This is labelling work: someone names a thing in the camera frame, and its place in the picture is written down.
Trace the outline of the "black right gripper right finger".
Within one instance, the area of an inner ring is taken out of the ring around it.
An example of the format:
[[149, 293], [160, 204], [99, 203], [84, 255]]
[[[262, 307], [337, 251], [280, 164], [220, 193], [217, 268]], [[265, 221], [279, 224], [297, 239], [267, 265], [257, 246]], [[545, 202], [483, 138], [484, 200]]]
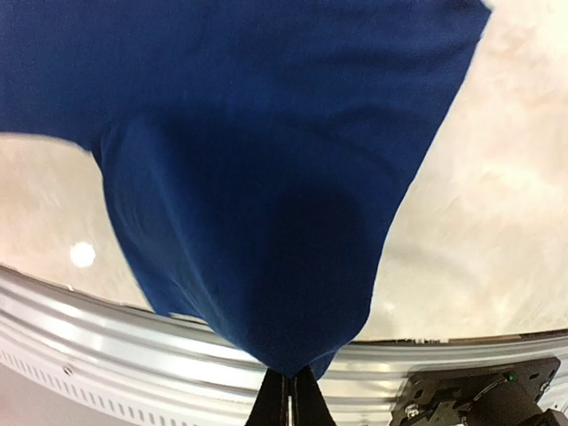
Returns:
[[292, 424], [296, 426], [335, 426], [317, 380], [309, 367], [304, 367], [289, 382]]

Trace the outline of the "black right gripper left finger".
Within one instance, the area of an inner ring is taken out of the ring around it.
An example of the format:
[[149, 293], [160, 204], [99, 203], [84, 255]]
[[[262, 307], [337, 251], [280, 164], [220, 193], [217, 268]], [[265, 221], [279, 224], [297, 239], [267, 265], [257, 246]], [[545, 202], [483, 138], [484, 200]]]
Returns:
[[246, 426], [288, 425], [288, 378], [268, 369]]

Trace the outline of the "solid blue garment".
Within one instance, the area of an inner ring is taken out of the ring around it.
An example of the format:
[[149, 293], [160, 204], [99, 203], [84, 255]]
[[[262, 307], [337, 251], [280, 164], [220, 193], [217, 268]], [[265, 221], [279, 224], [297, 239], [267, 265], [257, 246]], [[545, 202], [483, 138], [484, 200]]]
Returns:
[[490, 17], [479, 1], [4, 1], [1, 129], [91, 152], [154, 311], [327, 370]]

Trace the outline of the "aluminium front rail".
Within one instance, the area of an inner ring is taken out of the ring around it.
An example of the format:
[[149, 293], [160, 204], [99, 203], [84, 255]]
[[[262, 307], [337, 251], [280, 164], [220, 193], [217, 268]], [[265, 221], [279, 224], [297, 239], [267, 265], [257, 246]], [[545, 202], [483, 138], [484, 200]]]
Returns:
[[[567, 409], [565, 331], [466, 339], [356, 342], [320, 387], [341, 425], [416, 415], [421, 371], [536, 369], [525, 376], [542, 408]], [[1, 271], [1, 384], [34, 425], [241, 425], [264, 369], [206, 326], [164, 319], [73, 289]]]

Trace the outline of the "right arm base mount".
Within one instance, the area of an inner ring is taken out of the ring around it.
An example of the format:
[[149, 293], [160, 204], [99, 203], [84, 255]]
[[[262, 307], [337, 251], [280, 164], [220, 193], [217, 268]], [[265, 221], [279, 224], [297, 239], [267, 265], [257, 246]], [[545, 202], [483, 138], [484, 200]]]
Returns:
[[561, 361], [421, 371], [410, 376], [391, 412], [392, 425], [565, 425], [566, 414], [540, 399]]

